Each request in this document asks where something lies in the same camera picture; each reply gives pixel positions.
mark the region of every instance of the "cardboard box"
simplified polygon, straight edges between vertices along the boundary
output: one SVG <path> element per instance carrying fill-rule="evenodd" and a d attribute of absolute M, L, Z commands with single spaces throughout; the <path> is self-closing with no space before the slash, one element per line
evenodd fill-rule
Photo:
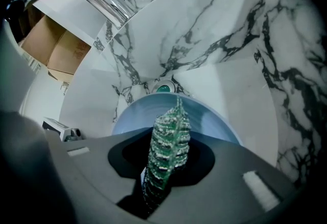
<path fill-rule="evenodd" d="M 44 64 L 58 80 L 71 82 L 90 46 L 44 16 L 23 41 L 21 48 Z"/>

